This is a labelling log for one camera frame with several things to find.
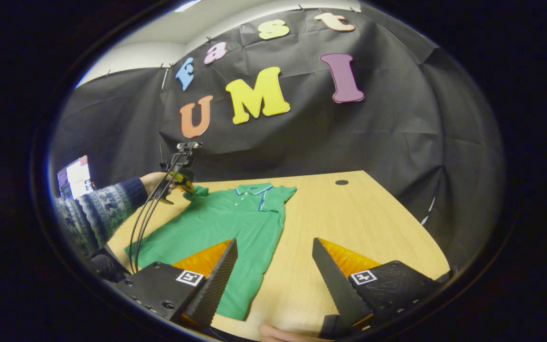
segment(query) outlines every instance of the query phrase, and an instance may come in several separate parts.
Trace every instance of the black fabric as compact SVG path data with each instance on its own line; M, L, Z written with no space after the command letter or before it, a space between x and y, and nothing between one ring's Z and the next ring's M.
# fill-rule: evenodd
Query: black fabric
M327 28L316 15L330 11L356 26ZM270 40L259 24L282 19L291 32ZM206 51L226 41L228 52L204 65ZM320 56L350 54L361 102L337 104L335 85ZM174 78L193 57L193 82ZM254 87L267 67L279 80L288 113L232 122L228 83ZM188 139L179 110L213 95L210 125ZM202 141L195 181L286 177L364 170L421 221L452 269L482 247L497 221L504 189L504 158L497 123L486 99L443 50L401 21L363 6L285 11L246 22L196 48L170 70L135 69L78 87L63 108L52 145L53 169L87 154L91 176L106 186L158 169L176 143Z

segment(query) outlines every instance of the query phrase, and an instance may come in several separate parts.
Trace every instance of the black backdrop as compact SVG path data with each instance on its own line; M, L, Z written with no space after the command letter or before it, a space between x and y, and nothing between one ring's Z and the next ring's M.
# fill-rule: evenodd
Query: black backdrop
M516 227L475 284L395 340L547 340L547 3L378 6L447 48L503 113L509 190L499 227ZM61 266L38 229L28 182L35 127L53 115L45 110L52 89L95 41L145 7L110 0L0 3L0 340L163 339L105 305Z
M343 15L356 26L338 32L313 19ZM263 40L257 27L282 19L283 37ZM209 65L207 50L226 42ZM337 104L328 65L320 56L350 54L365 99ZM174 78L193 57L193 82ZM232 123L225 91L241 78L279 67L288 113ZM213 95L210 125L197 138L180 129L179 109ZM194 117L199 121L199 105ZM369 6L362 13L306 9L275 13L214 37L171 70L135 69L78 87L63 109L52 164L62 169L87 154L100 186L155 171L160 148L170 160L177 143L202 141L197 181L286 177L365 170L425 223L452 269L464 266L497 222L504 190L499 128L478 87L446 52L401 21Z

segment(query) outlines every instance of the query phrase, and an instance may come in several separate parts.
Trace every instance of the sweater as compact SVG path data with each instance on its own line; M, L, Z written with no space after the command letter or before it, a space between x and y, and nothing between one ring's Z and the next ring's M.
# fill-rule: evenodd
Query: sweater
M135 177L77 199L59 198L56 207L71 243L89 257L109 241L146 199L145 186Z

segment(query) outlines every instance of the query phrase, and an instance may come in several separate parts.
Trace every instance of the wooden table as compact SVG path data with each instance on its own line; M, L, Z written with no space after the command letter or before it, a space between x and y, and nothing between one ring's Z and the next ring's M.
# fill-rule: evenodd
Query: wooden table
M349 183L337 185L338 180ZM449 271L443 252L430 234L364 171L197 185L214 192L263 182L297 186L297 192L286 203L284 231L246 321L216 314L212 326L217 329L260 340L258 326L269 323L317 336L324 317L339 312L312 259L313 238L337 243L382 264L400 260L432 279ZM180 191L173 191L167 197L174 205L158 204L145 236L187 207L189 202L181 195ZM123 249L128 246L137 214L109 241L109 247L126 268L130 268L129 259Z

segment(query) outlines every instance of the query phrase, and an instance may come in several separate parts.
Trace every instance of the pink letter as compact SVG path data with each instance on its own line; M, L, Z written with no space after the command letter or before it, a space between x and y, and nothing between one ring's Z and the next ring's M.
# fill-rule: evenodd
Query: pink letter
M349 67L352 56L348 54L326 54L320 60L328 64L332 80L335 82L335 94L332 99L338 104L358 102L364 99L364 93L356 87L354 74Z
M202 108L202 119L197 126L191 123L195 104L185 104L180 109L180 131L187 138L195 138L206 132L210 124L210 100L212 100L212 95L204 96L198 101L198 104Z
M206 58L204 59L204 64L210 64L213 61L220 60L223 56L225 56L227 53L227 50L225 49L226 46L227 43L223 41L209 48Z
M343 24L343 22L341 22L341 19L345 19L344 16L334 15L328 12L317 15L313 17L313 19L322 20L329 29L333 29L335 31L352 31L356 28L355 26L350 24Z

